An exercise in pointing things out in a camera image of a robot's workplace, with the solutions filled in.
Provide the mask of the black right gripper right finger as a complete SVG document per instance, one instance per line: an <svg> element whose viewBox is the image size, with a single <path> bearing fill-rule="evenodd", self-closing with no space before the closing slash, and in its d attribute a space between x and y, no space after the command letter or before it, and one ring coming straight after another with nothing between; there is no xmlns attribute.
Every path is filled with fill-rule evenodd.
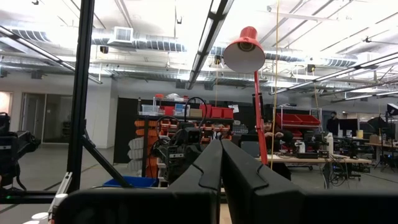
<svg viewBox="0 0 398 224"><path fill-rule="evenodd" d="M221 145L233 224L398 224L398 191L305 190L231 141Z"/></svg>

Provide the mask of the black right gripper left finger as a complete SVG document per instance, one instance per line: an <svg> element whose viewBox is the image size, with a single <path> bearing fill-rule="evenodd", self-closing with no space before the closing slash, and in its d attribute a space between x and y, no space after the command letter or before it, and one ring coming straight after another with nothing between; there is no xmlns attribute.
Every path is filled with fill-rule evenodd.
<svg viewBox="0 0 398 224"><path fill-rule="evenodd" d="M218 224L223 147L212 141L168 188L80 190L64 199L55 224Z"/></svg>

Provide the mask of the blue plastic bin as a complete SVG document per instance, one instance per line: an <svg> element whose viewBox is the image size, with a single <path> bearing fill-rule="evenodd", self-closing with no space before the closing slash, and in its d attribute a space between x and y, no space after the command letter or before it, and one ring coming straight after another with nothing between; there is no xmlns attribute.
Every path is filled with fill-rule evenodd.
<svg viewBox="0 0 398 224"><path fill-rule="evenodd" d="M148 188L148 187L156 187L159 183L159 180L156 178L150 177L133 177L133 176L124 176L125 181L137 188ZM103 184L105 187L120 187L121 185L115 179L111 179Z"/></svg>

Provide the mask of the black storage shelf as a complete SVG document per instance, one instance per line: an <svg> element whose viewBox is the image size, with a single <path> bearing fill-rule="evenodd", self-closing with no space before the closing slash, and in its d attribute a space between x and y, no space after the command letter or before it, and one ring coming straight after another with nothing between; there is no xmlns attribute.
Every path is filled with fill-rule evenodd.
<svg viewBox="0 0 398 224"><path fill-rule="evenodd" d="M159 172L165 172L165 164L152 155L152 148L160 139L169 140L182 123L193 123L200 128L202 149L216 139L230 140L233 119L212 118L212 107L199 97L190 98L186 103L164 105L156 101L119 98L114 162L128 164L139 171L139 177L158 178Z"/></svg>

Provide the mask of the wooden work table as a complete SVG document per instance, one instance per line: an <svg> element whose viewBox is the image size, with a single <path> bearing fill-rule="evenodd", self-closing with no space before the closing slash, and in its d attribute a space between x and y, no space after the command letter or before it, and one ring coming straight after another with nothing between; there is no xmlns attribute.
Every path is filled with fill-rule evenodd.
<svg viewBox="0 0 398 224"><path fill-rule="evenodd" d="M332 154L328 158L316 158L316 159L299 159L297 157L280 156L275 154L267 155L267 162L270 165L273 163L286 163L286 164L305 164L306 166L315 164L321 167L321 172L324 181L324 189L330 188L331 170L332 164L370 164L371 160L368 159L352 159L348 156L341 156L337 154Z"/></svg>

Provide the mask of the person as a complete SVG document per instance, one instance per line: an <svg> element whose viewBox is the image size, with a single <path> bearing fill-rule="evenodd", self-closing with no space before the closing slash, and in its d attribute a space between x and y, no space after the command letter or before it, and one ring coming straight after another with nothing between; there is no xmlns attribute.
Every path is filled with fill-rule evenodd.
<svg viewBox="0 0 398 224"><path fill-rule="evenodd" d="M326 124L327 131L332 133L332 135L337 136L339 131L339 119L337 117L337 113L332 111L330 114L330 118Z"/></svg>
<svg viewBox="0 0 398 224"><path fill-rule="evenodd" d="M278 152L281 149L280 142L290 143L294 138L294 135L290 131L273 126L273 122L271 120L265 120L263 128L266 147L269 154L271 152Z"/></svg>

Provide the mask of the white plastic jug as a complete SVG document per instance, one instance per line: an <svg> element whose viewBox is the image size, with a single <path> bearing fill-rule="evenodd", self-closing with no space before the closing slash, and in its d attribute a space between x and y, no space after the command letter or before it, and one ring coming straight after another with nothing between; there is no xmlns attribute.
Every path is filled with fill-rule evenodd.
<svg viewBox="0 0 398 224"><path fill-rule="evenodd" d="M326 149L329 152L329 155L333 155L334 154L334 139L333 139L333 133L328 133L325 136L325 140L327 143Z"/></svg>

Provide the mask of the metal rack red bins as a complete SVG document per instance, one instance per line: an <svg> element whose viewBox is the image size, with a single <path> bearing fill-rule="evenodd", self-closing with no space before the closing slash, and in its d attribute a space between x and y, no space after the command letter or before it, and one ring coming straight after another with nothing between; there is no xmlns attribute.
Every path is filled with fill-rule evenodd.
<svg viewBox="0 0 398 224"><path fill-rule="evenodd" d="M276 107L276 125L293 134L294 140L304 140L311 134L322 132L322 110L302 108L292 104Z"/></svg>

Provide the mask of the black computer monitor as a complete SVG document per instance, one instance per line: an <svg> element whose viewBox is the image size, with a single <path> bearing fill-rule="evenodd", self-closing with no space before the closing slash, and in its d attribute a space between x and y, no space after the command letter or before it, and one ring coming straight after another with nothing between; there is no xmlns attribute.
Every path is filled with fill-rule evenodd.
<svg viewBox="0 0 398 224"><path fill-rule="evenodd" d="M357 119L340 119L340 129L343 132L343 136L356 137L358 128Z"/></svg>

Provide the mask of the red desk lamp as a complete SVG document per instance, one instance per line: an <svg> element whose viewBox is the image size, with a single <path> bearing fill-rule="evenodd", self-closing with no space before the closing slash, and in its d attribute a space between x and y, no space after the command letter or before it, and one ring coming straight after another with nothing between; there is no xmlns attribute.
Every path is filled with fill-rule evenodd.
<svg viewBox="0 0 398 224"><path fill-rule="evenodd" d="M259 86L258 70L264 65L265 53L257 41L257 30L252 26L242 29L239 38L230 43L223 54L225 64L236 73L254 74L254 108L256 130L259 138L261 162L268 165L266 136L263 120L262 94Z"/></svg>

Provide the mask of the long ceiling light bar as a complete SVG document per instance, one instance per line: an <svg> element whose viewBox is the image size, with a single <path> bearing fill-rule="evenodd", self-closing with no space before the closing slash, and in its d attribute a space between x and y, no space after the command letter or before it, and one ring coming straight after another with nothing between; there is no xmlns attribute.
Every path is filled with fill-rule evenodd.
<svg viewBox="0 0 398 224"><path fill-rule="evenodd" d="M198 50L185 87L187 90L191 90L195 85L233 3L234 0L211 0Z"/></svg>

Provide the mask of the black aluminium frame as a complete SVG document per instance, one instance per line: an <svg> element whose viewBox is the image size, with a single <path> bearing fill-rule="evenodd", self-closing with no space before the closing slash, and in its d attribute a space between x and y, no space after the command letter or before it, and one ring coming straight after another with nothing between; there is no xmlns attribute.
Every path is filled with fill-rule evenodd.
<svg viewBox="0 0 398 224"><path fill-rule="evenodd" d="M83 149L86 149L94 157L94 159L99 162L105 171L113 179L119 182L121 187L133 188L133 186L128 184L124 177L95 148L95 145L89 138L88 132L86 130L85 115L88 81L92 80L96 83L100 82L99 80L91 77L89 74L94 8L95 0L81 0L78 43L74 67L60 58L50 54L46 50L34 45L28 40L23 39L15 32L12 32L4 26L0 26L1 34L75 73L72 98L72 130L68 146L67 159L67 172L73 172L73 176L67 193L74 192L80 188ZM50 203L53 201L56 192L46 190L16 192L9 193L6 196L0 196L0 199L4 199L5 204Z"/></svg>

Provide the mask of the silver angled bracket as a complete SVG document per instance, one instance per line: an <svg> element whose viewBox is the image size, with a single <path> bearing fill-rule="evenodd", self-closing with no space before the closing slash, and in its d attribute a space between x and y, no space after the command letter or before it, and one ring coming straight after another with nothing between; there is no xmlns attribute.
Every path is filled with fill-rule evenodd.
<svg viewBox="0 0 398 224"><path fill-rule="evenodd" d="M70 186L70 183L72 182L72 176L73 176L73 172L67 172L65 174L65 176L64 176L64 178L63 178L63 180L62 180L62 182L61 182L61 184L60 184L60 186L59 186L59 188L58 188L58 190L57 190L55 195L57 195L57 194L67 194L67 191L68 191L68 188ZM53 209L54 209L53 208L54 198L53 198L53 201L52 201L52 203L51 203L51 205L49 207L49 215L52 214Z"/></svg>

